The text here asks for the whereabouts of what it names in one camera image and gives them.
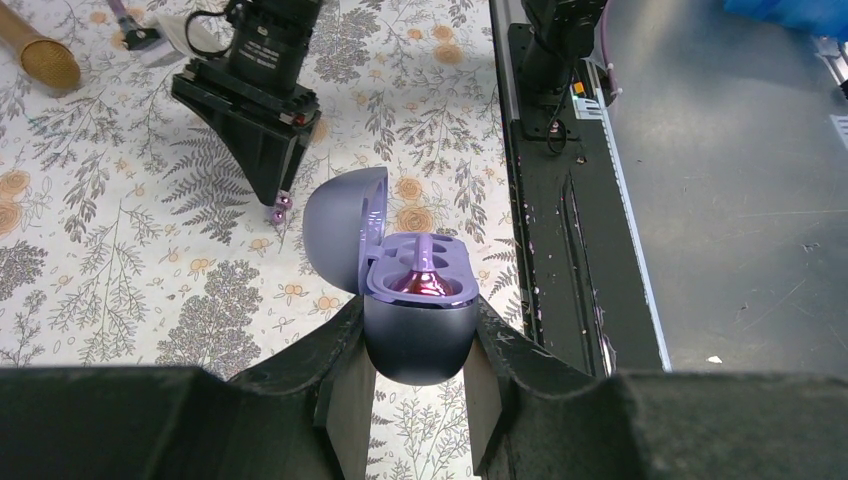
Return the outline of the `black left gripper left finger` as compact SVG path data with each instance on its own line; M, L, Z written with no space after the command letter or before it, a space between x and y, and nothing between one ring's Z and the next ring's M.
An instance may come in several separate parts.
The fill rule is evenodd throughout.
M5 479L362 479L363 301L224 381L199 367L5 368Z

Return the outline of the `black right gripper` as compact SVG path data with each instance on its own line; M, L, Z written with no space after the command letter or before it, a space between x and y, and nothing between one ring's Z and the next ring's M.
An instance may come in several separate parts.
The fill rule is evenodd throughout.
M255 86L228 72L223 60L187 63L173 76L171 95L218 135L266 206L290 188L321 115L314 91L298 84L283 92Z

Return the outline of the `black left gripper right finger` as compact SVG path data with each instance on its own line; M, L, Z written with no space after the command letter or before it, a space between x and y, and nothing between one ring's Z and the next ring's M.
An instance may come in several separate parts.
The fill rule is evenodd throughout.
M847 384L815 375L623 372L599 379L486 302L464 366L485 479L843 479Z

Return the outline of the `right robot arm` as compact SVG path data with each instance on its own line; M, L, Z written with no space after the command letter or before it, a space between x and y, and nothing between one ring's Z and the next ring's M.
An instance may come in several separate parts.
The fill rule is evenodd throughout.
M292 206L289 189L321 117L314 91L298 76L322 7L320 1L230 1L220 11L234 29L218 51L194 57L174 76L171 95L223 141L258 200L276 219ZM542 138L560 153L568 142L561 112L578 63L594 50L603 1L524 1L532 37L511 79L523 121L541 124L526 138Z

